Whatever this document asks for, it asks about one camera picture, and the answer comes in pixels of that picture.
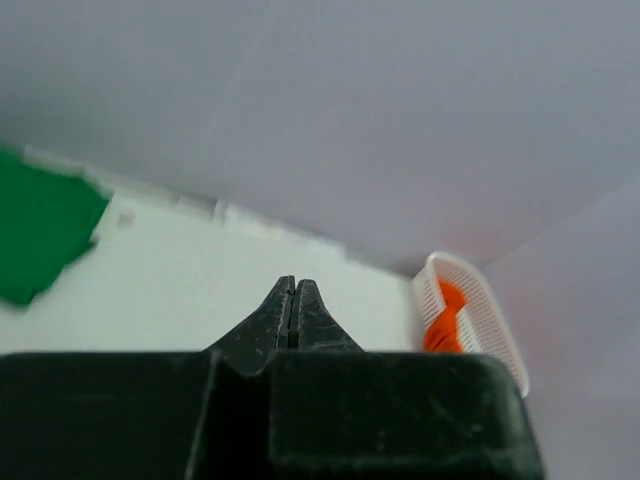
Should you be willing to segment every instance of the green cloth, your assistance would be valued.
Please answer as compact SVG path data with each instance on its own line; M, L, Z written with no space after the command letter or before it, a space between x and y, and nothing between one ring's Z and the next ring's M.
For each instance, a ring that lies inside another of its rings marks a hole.
M94 246L109 199L80 177L0 149L0 299L26 306Z

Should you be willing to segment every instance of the white surface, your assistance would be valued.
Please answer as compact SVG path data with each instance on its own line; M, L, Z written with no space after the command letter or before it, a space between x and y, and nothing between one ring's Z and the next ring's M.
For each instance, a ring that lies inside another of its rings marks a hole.
M429 255L425 267L412 282L425 331L445 309L438 279L459 288L467 301L457 315L458 339L464 351L500 359L526 397L529 375L491 287L473 265L446 252Z
M21 0L0 138L483 264L640 173L640 3Z
M640 472L640 180L486 269L550 480Z
M119 225L121 215L133 223ZM0 306L0 352L201 349L288 274L316 280L331 314L362 347L411 349L417 318L402 277L122 194L97 233L98 248L29 309Z

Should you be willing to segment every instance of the gray wall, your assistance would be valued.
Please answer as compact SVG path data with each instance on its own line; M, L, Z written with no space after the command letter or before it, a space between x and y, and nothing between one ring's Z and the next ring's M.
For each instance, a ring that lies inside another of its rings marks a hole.
M637 2L21 0L0 138L486 264L640 173Z
M640 179L486 273L531 376L549 478L638 478Z

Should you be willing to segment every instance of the orange object in basket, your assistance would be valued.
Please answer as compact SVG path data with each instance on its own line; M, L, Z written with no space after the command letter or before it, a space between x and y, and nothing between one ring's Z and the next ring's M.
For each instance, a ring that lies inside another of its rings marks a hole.
M438 279L446 305L444 311L431 324L424 336L424 349L428 352L462 353L458 341L456 315L466 305L462 291L452 283Z

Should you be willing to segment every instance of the basket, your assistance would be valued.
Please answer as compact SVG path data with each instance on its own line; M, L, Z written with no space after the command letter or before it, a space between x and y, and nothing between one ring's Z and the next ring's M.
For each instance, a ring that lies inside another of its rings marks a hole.
M425 331L445 308L438 278L453 283L467 299L467 305L457 315L458 339L465 353L485 353L501 360L526 397L529 375L518 347L491 287L473 265L444 252L429 255L412 282Z

